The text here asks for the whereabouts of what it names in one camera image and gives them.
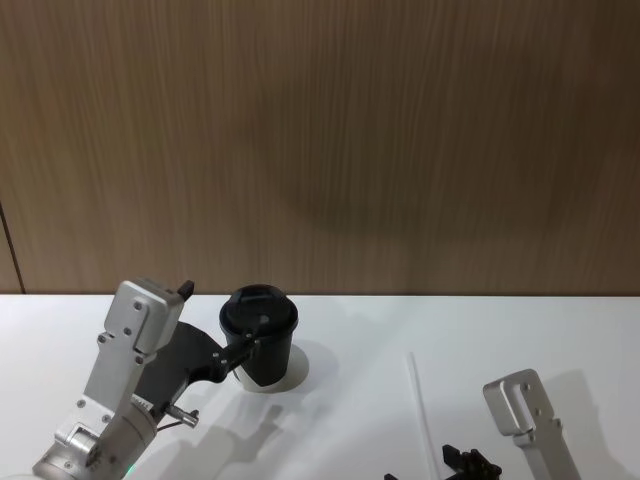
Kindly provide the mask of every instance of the brown wood background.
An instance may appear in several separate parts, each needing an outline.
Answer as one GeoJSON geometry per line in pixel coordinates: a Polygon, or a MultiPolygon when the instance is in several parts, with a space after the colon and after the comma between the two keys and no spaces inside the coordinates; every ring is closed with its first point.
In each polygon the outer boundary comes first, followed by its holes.
{"type": "Polygon", "coordinates": [[[640,2],[4,0],[27,292],[640,293],[640,2]]]}
{"type": "Polygon", "coordinates": [[[16,274],[11,249],[1,221],[0,206],[0,293],[20,293],[20,282],[16,274]]]}

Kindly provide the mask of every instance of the metal bracket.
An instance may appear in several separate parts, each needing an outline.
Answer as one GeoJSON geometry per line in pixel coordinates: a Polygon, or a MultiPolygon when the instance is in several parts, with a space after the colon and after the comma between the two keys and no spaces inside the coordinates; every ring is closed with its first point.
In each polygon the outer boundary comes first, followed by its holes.
{"type": "MultiPolygon", "coordinates": [[[[192,285],[185,284],[191,292],[192,285]]],[[[150,280],[120,284],[105,332],[98,336],[100,351],[84,394],[55,433],[56,441],[69,447],[81,464],[92,462],[104,431],[129,408],[145,365],[171,340],[184,301],[180,291],[150,280]]]]}
{"type": "Polygon", "coordinates": [[[491,382],[484,398],[498,430],[513,437],[522,449],[536,480],[580,480],[567,444],[562,422],[535,370],[523,370],[491,382]]]}

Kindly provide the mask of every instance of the white table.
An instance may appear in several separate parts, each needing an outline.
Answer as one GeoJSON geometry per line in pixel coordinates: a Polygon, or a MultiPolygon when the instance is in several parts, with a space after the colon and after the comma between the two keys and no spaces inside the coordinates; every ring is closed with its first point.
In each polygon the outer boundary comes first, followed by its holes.
{"type": "MultiPolygon", "coordinates": [[[[276,394],[232,377],[194,385],[179,404],[200,409],[200,425],[160,432],[128,478],[435,480],[451,475],[440,453],[450,443],[478,448],[506,480],[529,480],[481,393],[524,368],[540,374],[583,480],[640,478],[640,299],[292,299],[306,380],[276,394]]],[[[110,300],[0,296],[0,477],[28,471],[50,446],[84,388],[110,300]]],[[[181,320],[222,341],[225,300],[195,296],[181,320]]]]}

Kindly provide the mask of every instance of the wooden wall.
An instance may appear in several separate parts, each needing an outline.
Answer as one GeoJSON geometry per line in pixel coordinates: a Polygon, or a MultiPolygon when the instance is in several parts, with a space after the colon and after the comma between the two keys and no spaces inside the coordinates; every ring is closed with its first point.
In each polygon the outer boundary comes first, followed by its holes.
{"type": "Polygon", "coordinates": [[[639,25],[632,0],[4,0],[25,288],[640,293],[639,25]]]}

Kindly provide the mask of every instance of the black clamp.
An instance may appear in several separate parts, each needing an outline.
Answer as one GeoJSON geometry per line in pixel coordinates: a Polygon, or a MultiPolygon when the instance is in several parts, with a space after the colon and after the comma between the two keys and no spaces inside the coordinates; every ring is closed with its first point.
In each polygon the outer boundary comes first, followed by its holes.
{"type": "MultiPolygon", "coordinates": [[[[502,474],[502,468],[489,462],[476,449],[463,453],[451,445],[444,445],[442,458],[445,465],[456,472],[447,480],[499,480],[502,474]]],[[[398,479],[387,473],[384,480],[398,479]]]]}

